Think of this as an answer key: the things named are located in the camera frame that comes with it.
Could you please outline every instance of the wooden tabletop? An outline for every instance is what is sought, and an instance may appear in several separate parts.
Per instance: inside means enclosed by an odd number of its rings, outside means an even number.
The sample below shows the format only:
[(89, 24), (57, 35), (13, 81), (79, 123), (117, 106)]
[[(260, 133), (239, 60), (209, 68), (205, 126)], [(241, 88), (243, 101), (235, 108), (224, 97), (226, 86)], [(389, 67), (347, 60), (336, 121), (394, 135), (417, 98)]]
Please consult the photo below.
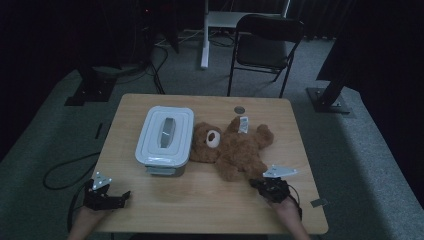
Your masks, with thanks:
[(161, 233), (287, 233), (276, 214), (242, 173), (234, 182), (222, 180), (213, 164), (189, 161), (180, 177), (146, 173), (135, 158), (140, 132), (150, 108), (188, 107), (195, 123), (208, 122), (225, 129), (237, 116), (234, 108), (245, 108), (249, 129), (267, 124), (274, 143), (261, 151), (262, 161), (296, 168), (284, 179), (300, 195), (303, 224), (308, 233), (328, 230), (322, 207), (313, 208), (319, 198), (291, 104), (286, 99), (177, 95), (124, 95), (100, 154), (94, 173), (113, 179), (109, 196), (131, 191), (125, 208), (114, 211), (98, 227), (107, 232)]

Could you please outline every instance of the white lid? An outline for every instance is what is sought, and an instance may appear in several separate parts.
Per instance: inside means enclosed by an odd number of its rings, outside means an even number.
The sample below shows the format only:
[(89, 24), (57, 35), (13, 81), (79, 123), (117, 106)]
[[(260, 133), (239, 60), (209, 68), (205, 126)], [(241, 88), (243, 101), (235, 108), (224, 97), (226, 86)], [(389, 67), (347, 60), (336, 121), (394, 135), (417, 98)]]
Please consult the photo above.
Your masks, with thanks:
[(190, 155), (193, 126), (194, 113), (189, 108), (151, 108), (138, 140), (136, 159), (146, 166), (183, 166)]

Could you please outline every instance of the person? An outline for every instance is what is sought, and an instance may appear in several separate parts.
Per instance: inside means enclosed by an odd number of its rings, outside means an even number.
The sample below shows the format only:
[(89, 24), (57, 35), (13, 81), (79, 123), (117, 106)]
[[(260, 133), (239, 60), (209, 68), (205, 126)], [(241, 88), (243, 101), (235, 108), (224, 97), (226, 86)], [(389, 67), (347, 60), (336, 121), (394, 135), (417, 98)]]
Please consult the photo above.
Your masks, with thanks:
[[(267, 201), (275, 210), (281, 224), (286, 227), (295, 240), (310, 240), (309, 234), (300, 219), (297, 205), (287, 197), (281, 203)], [(67, 240), (84, 240), (112, 210), (94, 211), (86, 206), (80, 208)]]

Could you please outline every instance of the brown fur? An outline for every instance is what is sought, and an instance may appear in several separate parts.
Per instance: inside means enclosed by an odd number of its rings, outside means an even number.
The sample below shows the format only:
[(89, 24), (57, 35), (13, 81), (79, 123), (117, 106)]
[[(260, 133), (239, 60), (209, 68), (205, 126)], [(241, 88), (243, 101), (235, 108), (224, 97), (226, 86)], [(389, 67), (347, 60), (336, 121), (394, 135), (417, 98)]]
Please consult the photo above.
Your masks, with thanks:
[[(234, 118), (225, 132), (205, 122), (196, 124), (190, 160), (215, 163), (218, 172), (227, 181), (234, 181), (238, 172), (245, 172), (248, 178), (262, 178), (267, 166), (261, 161), (259, 150), (273, 143), (274, 134), (265, 124), (259, 125), (253, 134), (238, 133), (239, 125), (240, 117)], [(206, 145), (209, 130), (221, 134), (217, 148)]]

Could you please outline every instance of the storage box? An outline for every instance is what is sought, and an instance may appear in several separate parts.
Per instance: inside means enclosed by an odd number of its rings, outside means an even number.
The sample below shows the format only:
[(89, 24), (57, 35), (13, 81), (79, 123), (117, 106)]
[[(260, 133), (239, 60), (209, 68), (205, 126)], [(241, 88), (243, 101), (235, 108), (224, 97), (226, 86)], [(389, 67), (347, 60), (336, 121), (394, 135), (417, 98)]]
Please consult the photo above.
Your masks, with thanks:
[(153, 175), (182, 175), (190, 156), (193, 127), (194, 113), (189, 108), (151, 108), (138, 140), (137, 161)]

